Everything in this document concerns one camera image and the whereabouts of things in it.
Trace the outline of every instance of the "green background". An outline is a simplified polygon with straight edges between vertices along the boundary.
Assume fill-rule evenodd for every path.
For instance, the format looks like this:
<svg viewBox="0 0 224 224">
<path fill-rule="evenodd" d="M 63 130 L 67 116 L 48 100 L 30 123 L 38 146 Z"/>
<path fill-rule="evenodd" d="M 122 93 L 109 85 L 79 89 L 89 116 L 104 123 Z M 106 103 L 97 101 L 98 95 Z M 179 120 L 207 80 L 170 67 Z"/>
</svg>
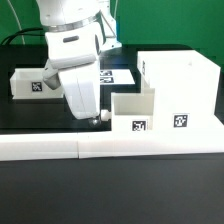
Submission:
<svg viewBox="0 0 224 224">
<path fill-rule="evenodd" d="M 39 27 L 35 0 L 11 0 L 22 28 Z M 113 14 L 115 0 L 111 0 Z M 124 44 L 183 44 L 224 70 L 223 0 L 119 0 L 118 38 Z M 0 0 L 0 40 L 18 31 L 6 0 Z M 25 37 L 45 44 L 44 37 Z M 17 38 L 14 44 L 22 44 Z"/>
</svg>

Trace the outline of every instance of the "white platform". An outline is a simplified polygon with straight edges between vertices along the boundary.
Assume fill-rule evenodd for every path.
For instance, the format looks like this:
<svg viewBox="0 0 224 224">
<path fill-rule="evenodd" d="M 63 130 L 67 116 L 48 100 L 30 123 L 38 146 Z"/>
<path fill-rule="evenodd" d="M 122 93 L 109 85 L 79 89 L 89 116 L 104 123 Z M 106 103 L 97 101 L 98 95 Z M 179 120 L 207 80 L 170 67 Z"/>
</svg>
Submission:
<svg viewBox="0 0 224 224">
<path fill-rule="evenodd" d="M 0 160 L 224 152 L 219 66 L 195 51 L 159 51 L 139 52 L 138 68 L 142 92 L 112 94 L 112 131 L 1 135 Z"/>
</svg>

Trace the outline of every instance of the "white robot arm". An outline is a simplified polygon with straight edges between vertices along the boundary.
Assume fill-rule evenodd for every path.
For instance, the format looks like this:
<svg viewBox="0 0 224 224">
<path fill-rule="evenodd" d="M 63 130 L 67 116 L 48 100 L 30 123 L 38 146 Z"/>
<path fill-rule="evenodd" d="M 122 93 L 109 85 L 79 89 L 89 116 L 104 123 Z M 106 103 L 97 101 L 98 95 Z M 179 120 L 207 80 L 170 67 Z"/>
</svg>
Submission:
<svg viewBox="0 0 224 224">
<path fill-rule="evenodd" d="M 49 60 L 43 79 L 52 89 L 62 85 L 77 119 L 100 113 L 99 53 L 105 43 L 96 0 L 37 0 L 47 29 Z"/>
</svg>

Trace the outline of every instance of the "cable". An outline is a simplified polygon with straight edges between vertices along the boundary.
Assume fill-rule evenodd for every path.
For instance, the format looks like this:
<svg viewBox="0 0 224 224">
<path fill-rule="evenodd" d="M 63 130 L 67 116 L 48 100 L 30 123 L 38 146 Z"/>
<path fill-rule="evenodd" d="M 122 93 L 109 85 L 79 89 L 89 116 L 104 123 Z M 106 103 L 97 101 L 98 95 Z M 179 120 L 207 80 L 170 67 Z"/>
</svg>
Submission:
<svg viewBox="0 0 224 224">
<path fill-rule="evenodd" d="M 12 10 L 12 12 L 13 12 L 13 15 L 14 15 L 14 17 L 15 17 L 15 19 L 16 19 L 16 22 L 17 22 L 17 24 L 18 24 L 19 30 L 22 30 L 22 27 L 21 27 L 19 18 L 18 18 L 17 14 L 16 14 L 16 11 L 15 11 L 15 9 L 14 9 L 14 7 L 13 7 L 11 1 L 10 1 L 10 0 L 6 0 L 6 1 L 8 2 L 8 5 L 9 5 L 9 7 L 11 8 L 11 10 Z M 22 36 L 22 42 L 23 42 L 23 44 L 25 45 L 24 36 Z"/>
<path fill-rule="evenodd" d="M 20 31 L 16 32 L 15 34 L 10 35 L 10 36 L 4 38 L 4 39 L 2 40 L 2 42 L 0 43 L 0 45 L 3 45 L 6 41 L 7 41 L 6 44 L 8 45 L 8 44 L 10 44 L 10 42 L 11 42 L 14 38 L 16 38 L 17 36 L 25 35 L 25 33 L 27 33 L 27 32 L 30 32 L 30 31 L 42 31 L 42 30 L 43 30 L 43 28 L 40 28 L 40 27 L 27 28 L 27 29 L 20 30 Z"/>
<path fill-rule="evenodd" d="M 17 35 L 12 35 L 12 37 L 5 43 L 5 45 L 9 45 L 16 37 L 18 37 L 18 36 L 39 36 L 39 37 L 41 37 L 41 36 L 44 36 L 43 34 L 33 34 L 33 33 L 28 33 L 28 34 L 26 34 L 26 33 L 20 33 L 20 34 L 17 34 Z"/>
<path fill-rule="evenodd" d="M 118 2 L 119 2 L 119 0 L 116 0 L 116 2 L 115 2 L 115 7 L 114 7 L 114 19 L 116 19 L 116 17 L 117 17 L 117 6 L 118 6 Z"/>
<path fill-rule="evenodd" d="M 117 36 L 116 36 L 114 30 L 112 29 L 111 25 L 110 25 L 110 24 L 108 23 L 108 21 L 106 20 L 106 17 L 104 16 L 103 12 L 102 12 L 101 10 L 100 10 L 100 12 L 101 12 L 101 15 L 102 15 L 104 21 L 106 22 L 106 24 L 108 25 L 108 27 L 110 28 L 111 32 L 112 32 L 113 35 L 114 35 L 114 36 L 111 36 L 111 37 L 115 37 L 115 38 L 116 38 Z"/>
</svg>

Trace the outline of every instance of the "black surface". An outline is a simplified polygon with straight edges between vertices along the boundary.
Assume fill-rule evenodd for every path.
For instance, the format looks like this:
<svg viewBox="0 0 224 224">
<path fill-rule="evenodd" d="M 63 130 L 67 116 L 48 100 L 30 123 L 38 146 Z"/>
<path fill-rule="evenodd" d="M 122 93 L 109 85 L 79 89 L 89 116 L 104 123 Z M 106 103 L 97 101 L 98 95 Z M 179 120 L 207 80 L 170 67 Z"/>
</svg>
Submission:
<svg viewBox="0 0 224 224">
<path fill-rule="evenodd" d="M 112 51 L 110 55 L 104 54 L 102 67 L 107 69 L 111 65 L 119 68 L 128 66 L 134 70 L 133 53 L 136 49 L 138 46 L 125 46 L 123 53 L 130 53 L 126 57 L 122 57 L 118 51 Z M 24 64 L 41 67 L 45 60 L 45 47 L 0 48 L 0 125 L 7 127 L 9 133 L 22 133 L 24 123 L 28 125 L 29 122 L 31 125 L 28 125 L 27 132 L 29 129 L 32 131 L 30 127 L 36 127 L 33 130 L 40 132 L 46 129 L 54 131 L 55 128 L 48 130 L 53 121 L 58 122 L 55 127 L 60 128 L 57 130 L 63 130 L 61 120 L 64 119 L 66 125 L 69 125 L 69 119 L 72 120 L 70 115 L 63 115 L 65 118 L 61 119 L 57 117 L 60 113 L 56 112 L 57 116 L 53 116 L 53 112 L 48 111 L 53 118 L 48 120 L 48 115 L 40 114 L 41 118 L 48 119 L 44 120 L 45 129 L 38 129 L 39 126 L 34 126 L 31 119 L 36 113 L 35 109 L 38 108 L 38 113 L 47 113 L 49 107 L 61 107 L 63 114 L 66 114 L 68 111 L 64 110 L 64 102 L 61 106 L 57 105 L 58 102 L 40 102 L 29 106 L 28 102 L 13 104 L 10 95 L 5 97 L 6 92 L 8 94 L 8 87 L 5 87 L 8 82 L 3 76 Z M 106 97 L 111 88 L 104 90 Z M 221 84 L 216 113 L 222 118 L 220 102 Z M 74 127 L 65 127 L 65 130 L 74 130 Z M 223 224 L 223 189 L 224 154 L 0 162 L 0 222 Z"/>
</svg>

